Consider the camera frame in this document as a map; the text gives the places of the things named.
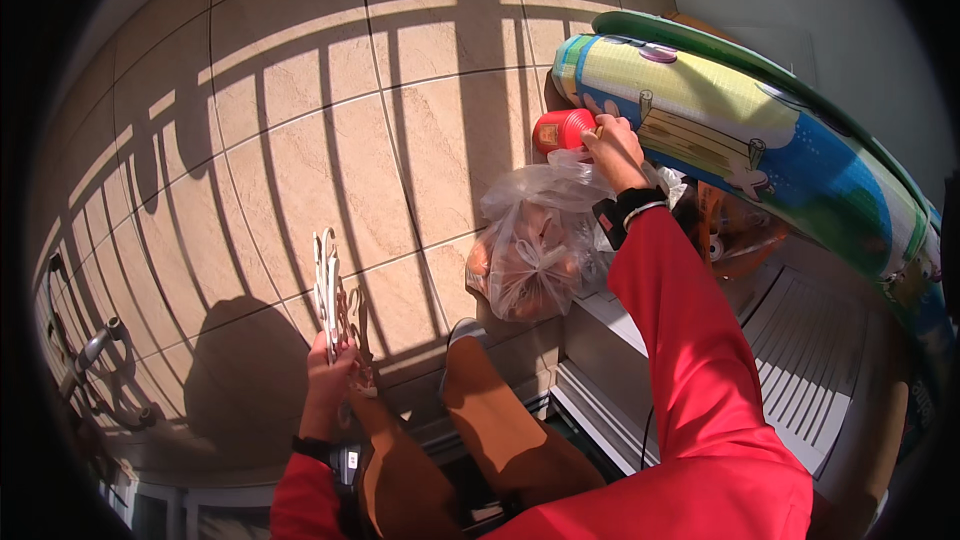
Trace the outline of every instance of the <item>colorful foam mat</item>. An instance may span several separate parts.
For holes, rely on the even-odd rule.
[[[742,46],[631,11],[558,49],[558,91],[630,121],[648,156],[734,193],[839,255],[886,297],[918,356],[900,457],[930,427],[954,352],[940,215],[849,115]]]

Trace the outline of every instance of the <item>tile floor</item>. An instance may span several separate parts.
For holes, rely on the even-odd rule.
[[[594,15],[674,0],[150,0],[54,116],[31,197],[37,305],[47,256],[75,347],[117,315],[132,376],[98,389],[164,421],[113,449],[159,481],[270,482],[303,401],[317,316],[312,233],[338,233],[387,401],[443,416],[445,336],[487,322],[491,356],[550,383],[562,322],[498,322],[464,288],[479,199],[534,160],[554,52]],[[37,324],[46,338],[44,309]],[[43,345],[54,376],[60,348]],[[238,430],[243,441],[236,441]]]

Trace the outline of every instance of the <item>shoe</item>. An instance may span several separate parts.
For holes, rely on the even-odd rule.
[[[484,347],[484,349],[487,348],[487,343],[490,338],[487,336],[487,330],[473,317],[464,317],[453,326],[453,329],[450,330],[450,335],[446,337],[446,350],[450,351],[450,347],[453,346],[454,342],[467,336],[473,336],[477,342],[480,342],[480,346]],[[444,387],[447,385],[446,367],[445,365],[443,377],[439,380],[439,390],[437,391],[440,402],[444,402]]]

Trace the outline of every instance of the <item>bracelet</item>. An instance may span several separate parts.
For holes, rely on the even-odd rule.
[[[647,209],[650,209],[651,207],[666,207],[666,200],[654,200],[654,202],[648,202],[647,204],[637,207],[631,210],[630,212],[628,212],[627,216],[623,217],[623,229],[629,230],[630,220],[640,215]]]

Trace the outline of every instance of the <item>hand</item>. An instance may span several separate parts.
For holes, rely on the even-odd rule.
[[[327,334],[313,339],[313,348],[306,355],[307,391],[300,418],[300,438],[317,438],[332,442],[337,429],[337,411],[347,396],[347,384],[356,367],[357,347],[348,346],[335,363],[327,361]]]
[[[583,130],[580,139],[613,191],[619,195],[628,188],[650,188],[650,180],[641,171],[641,141],[630,129],[630,121],[622,116],[598,114],[596,122],[597,126],[603,126],[600,138],[590,130]]]

